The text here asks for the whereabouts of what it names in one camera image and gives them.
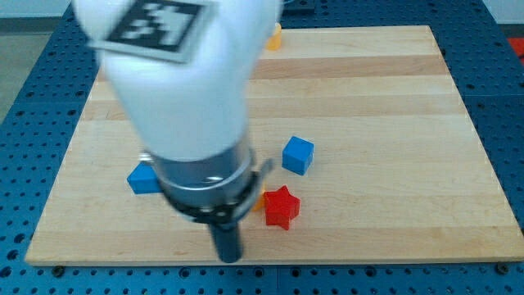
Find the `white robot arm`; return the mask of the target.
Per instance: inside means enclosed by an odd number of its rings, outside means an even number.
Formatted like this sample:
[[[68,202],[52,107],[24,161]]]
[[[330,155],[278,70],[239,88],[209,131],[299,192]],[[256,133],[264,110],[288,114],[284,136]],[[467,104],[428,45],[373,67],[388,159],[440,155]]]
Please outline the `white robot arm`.
[[[254,167],[246,86],[282,14],[278,0],[72,2],[145,147],[165,198],[242,257],[239,221],[273,161]]]

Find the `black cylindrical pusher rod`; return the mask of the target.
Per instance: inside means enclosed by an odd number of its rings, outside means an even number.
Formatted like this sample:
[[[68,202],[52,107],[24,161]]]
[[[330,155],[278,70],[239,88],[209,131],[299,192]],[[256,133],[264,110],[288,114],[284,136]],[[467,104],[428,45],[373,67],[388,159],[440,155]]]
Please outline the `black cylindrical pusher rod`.
[[[209,225],[218,258],[234,263],[242,258],[243,244],[238,223]]]

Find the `blue block behind arm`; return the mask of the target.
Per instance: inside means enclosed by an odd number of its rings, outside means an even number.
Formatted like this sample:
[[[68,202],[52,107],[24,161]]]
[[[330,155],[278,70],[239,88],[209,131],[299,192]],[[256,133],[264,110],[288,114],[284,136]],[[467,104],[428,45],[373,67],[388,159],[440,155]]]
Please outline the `blue block behind arm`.
[[[144,163],[137,164],[126,180],[137,195],[162,192],[155,171]]]

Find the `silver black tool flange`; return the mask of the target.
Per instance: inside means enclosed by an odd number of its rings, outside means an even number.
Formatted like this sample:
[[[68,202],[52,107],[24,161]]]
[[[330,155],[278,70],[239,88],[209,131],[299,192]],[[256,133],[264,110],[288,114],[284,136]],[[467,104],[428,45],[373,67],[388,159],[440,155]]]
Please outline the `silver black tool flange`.
[[[168,203],[192,222],[237,223],[256,204],[264,178],[273,169],[273,159],[254,170],[255,152],[244,134],[211,157],[199,160],[169,160],[144,151],[140,161],[156,173]]]

